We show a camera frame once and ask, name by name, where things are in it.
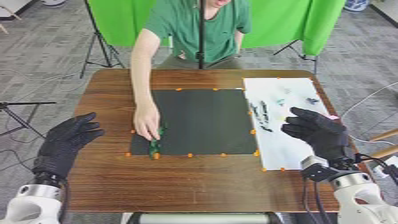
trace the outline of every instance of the person's hand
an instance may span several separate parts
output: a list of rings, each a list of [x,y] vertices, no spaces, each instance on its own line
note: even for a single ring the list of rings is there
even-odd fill
[[[158,123],[160,123],[160,113],[155,102],[148,102],[137,105],[134,125],[139,135],[148,139],[148,141],[160,140],[158,134]]]
[[[50,130],[34,161],[34,173],[50,172],[68,178],[78,151],[93,140],[103,136],[100,123],[91,122],[96,113],[64,121]]]
[[[283,132],[313,147],[315,154],[329,161],[345,157],[349,134],[345,126],[315,111],[292,108],[297,117],[288,117]]]

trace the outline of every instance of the chair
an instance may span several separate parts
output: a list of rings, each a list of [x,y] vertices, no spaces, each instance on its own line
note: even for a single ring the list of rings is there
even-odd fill
[[[9,8],[0,4],[0,8],[9,12],[11,16],[16,17],[18,20],[22,20],[22,17],[14,14],[14,12],[9,10]],[[0,23],[0,30],[4,31],[6,34],[9,34],[9,31]]]
[[[386,139],[388,137],[391,137],[391,136],[395,136],[395,135],[398,135],[398,129],[395,129],[395,130],[388,131],[386,133],[382,133],[380,135],[377,135],[377,136],[370,139],[370,141],[375,142],[375,141]],[[398,145],[395,145],[395,146],[391,146],[389,148],[386,148],[384,150],[380,150],[380,151],[372,155],[372,157],[375,157],[375,158],[382,158],[382,157],[393,155],[395,153],[398,153]]]

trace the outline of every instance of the wooden table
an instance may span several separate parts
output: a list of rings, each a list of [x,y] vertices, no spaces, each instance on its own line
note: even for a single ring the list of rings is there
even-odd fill
[[[153,89],[242,88],[242,77],[311,77],[331,114],[336,114],[313,74],[272,70],[155,70]],[[73,212],[304,212],[299,171],[261,172],[253,155],[128,156],[134,92],[130,71],[96,72],[77,114],[98,113],[107,135],[80,152],[71,172]],[[338,211],[333,188],[320,187],[327,211]],[[309,187],[309,207],[315,206]]]

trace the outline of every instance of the light stand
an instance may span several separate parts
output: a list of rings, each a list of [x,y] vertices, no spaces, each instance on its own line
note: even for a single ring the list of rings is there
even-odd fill
[[[86,56],[84,69],[82,69],[82,72],[80,72],[80,79],[84,78],[84,72],[86,72],[87,64],[96,64],[96,65],[103,66],[105,68],[114,68],[114,66],[121,65],[121,67],[125,68],[125,65],[121,63],[121,59],[119,59],[119,56],[118,56],[119,52],[118,52],[114,46],[109,45],[107,40],[103,38],[103,34],[102,34],[98,26],[96,26],[96,20],[94,20],[94,16],[93,16],[89,1],[84,0],[84,3],[86,3],[86,8],[87,8],[87,12],[89,12],[89,18],[91,18],[91,23],[93,23],[93,28],[94,28],[94,35],[93,35],[93,38],[91,38],[91,46],[89,46],[89,52],[87,52],[87,56]],[[102,51],[103,51],[103,57],[105,57],[105,63],[107,64],[100,64],[100,63],[89,61],[93,45],[94,45],[96,39],[98,39],[98,43],[100,43],[100,47],[102,47]]]
[[[205,69],[205,12],[206,12],[206,0],[201,0],[201,13],[199,13],[199,51],[196,53],[196,58],[199,59],[199,69]]]
[[[299,51],[297,51],[297,49],[295,49],[295,47],[293,47],[293,44],[297,43],[297,41],[299,40],[295,40],[285,47],[283,47],[283,49],[274,53],[274,56],[290,48],[293,51],[295,51],[295,53],[297,53],[297,56],[299,56],[299,58],[304,60],[304,61],[313,61],[315,62],[315,75],[317,75],[317,73],[318,73],[318,56],[315,56],[315,59],[311,59],[311,58],[308,58],[308,55],[304,54],[304,55],[301,55],[301,53],[299,53]]]

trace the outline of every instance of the green t-shirt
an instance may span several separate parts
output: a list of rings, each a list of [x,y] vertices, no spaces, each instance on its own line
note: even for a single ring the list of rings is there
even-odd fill
[[[146,29],[160,39],[173,36],[174,56],[183,54],[196,61],[199,51],[199,1],[158,0],[151,9]],[[235,31],[249,33],[253,29],[247,0],[233,0],[221,8],[217,16],[206,20],[205,62],[213,63],[237,54]]]

